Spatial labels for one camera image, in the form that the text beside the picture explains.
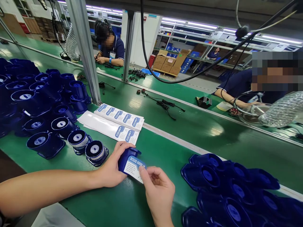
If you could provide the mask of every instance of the cardboard box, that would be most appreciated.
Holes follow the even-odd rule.
[[[161,68],[162,71],[169,73],[171,70],[171,66],[163,65]]]
[[[180,67],[175,67],[175,66],[173,66],[172,68],[171,68],[171,70],[169,71],[169,73],[171,73],[171,74],[174,74],[174,75],[178,75],[178,73],[181,71],[181,68]]]
[[[166,60],[166,55],[168,54],[167,50],[159,50],[159,53],[156,57],[155,63],[164,64]]]
[[[170,66],[170,67],[172,67],[172,66],[174,66],[174,63],[176,62],[176,59],[175,58],[172,58],[172,57],[166,57],[166,59],[165,59],[165,62],[164,62],[164,64],[165,65],[168,65],[168,66]]]
[[[180,68],[183,64],[184,60],[187,58],[187,55],[189,54],[190,50],[182,49],[181,52],[178,54],[174,67]]]
[[[153,69],[159,69],[159,70],[161,70],[162,66],[163,66],[163,64],[155,62]]]

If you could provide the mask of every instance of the metal frame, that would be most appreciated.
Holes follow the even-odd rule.
[[[97,71],[95,67],[86,2],[85,0],[66,0],[66,4],[69,11],[69,17],[73,24],[73,30],[76,35],[79,51],[81,54],[81,60],[84,66],[84,72],[92,96],[92,102],[96,105],[100,105],[101,95],[98,84]]]
[[[126,30],[126,44],[125,44],[125,56],[124,56],[124,70],[123,70],[123,82],[127,81],[128,67],[130,62],[133,34],[134,34],[134,11],[127,11],[127,30]]]

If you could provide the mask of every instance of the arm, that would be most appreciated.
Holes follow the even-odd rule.
[[[174,200],[175,185],[164,171],[155,166],[139,167],[145,186],[146,199],[156,227],[174,227],[170,212]]]
[[[110,59],[109,58],[106,58],[106,57],[100,57],[98,58],[98,63],[100,64],[104,64],[104,63],[109,63],[110,62]],[[114,66],[120,66],[122,67],[124,65],[124,60],[121,59],[121,58],[118,58],[118,59],[112,59],[111,60],[111,64],[114,65]]]
[[[230,104],[233,104],[235,102],[235,98],[232,97],[231,95],[229,95],[226,91],[224,91],[221,88],[218,88],[216,90],[215,95],[218,96],[218,97],[220,97],[220,98],[222,98],[222,99],[224,99],[226,102],[229,102]],[[245,102],[243,102],[241,100],[237,100],[236,101],[237,106],[240,107],[240,108],[245,108],[245,107],[248,107],[248,106],[250,106],[252,104],[257,104],[257,103],[259,103],[259,102],[245,103]]]
[[[129,147],[135,146],[117,142],[106,163],[94,171],[44,170],[4,181],[0,184],[0,210],[7,218],[18,217],[84,191],[114,187],[126,178],[117,163]]]

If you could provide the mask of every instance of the ceiling light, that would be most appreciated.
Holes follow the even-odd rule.
[[[176,20],[176,19],[171,19],[171,18],[167,18],[167,17],[164,17],[162,18],[163,20],[169,20],[169,21],[175,21],[175,22],[179,22],[179,23],[185,23],[186,21],[184,20]]]
[[[107,8],[101,8],[101,7],[96,7],[96,6],[92,6],[94,9],[104,9],[104,10],[107,10],[107,11],[111,11],[111,9],[107,9]]]
[[[173,23],[173,22],[163,21],[163,20],[161,21],[161,23],[162,23],[162,24],[175,24],[175,23]]]
[[[213,31],[212,29],[207,29],[207,28],[200,28],[200,27],[189,26],[189,25],[185,25],[185,26],[186,26],[186,27],[197,28],[197,29],[202,29],[202,30],[207,30],[207,31]]]
[[[279,40],[279,41],[284,41],[284,42],[288,42],[288,43],[296,43],[296,44],[301,44],[302,42],[298,42],[298,41],[293,41],[293,40],[288,40],[288,39],[281,39],[281,38],[276,38],[276,37],[272,37],[272,36],[262,36],[263,38],[269,38],[269,39],[274,39],[274,40]]]
[[[210,25],[198,24],[198,23],[193,23],[193,22],[188,22],[188,24],[191,24],[191,25],[197,25],[197,26],[202,26],[202,27],[209,27],[209,28],[213,28],[213,29],[217,29],[217,28],[218,28],[218,27],[216,27],[216,26],[210,26]]]
[[[231,30],[231,29],[227,29],[227,28],[224,28],[223,30],[228,31],[228,32],[236,32],[235,30]]]

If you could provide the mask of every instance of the white wall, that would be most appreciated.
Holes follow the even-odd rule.
[[[145,52],[147,59],[149,59],[152,54],[160,23],[162,20],[161,16],[148,17],[146,16],[146,21],[144,22],[144,41],[145,41]],[[130,57],[130,63],[146,67],[146,62],[144,59],[143,48],[142,48],[142,38],[141,38],[141,13],[135,13],[134,16],[134,35],[133,35],[133,44],[132,52]]]
[[[4,13],[13,14],[16,16],[18,22],[25,23],[13,0],[0,0],[0,6]]]

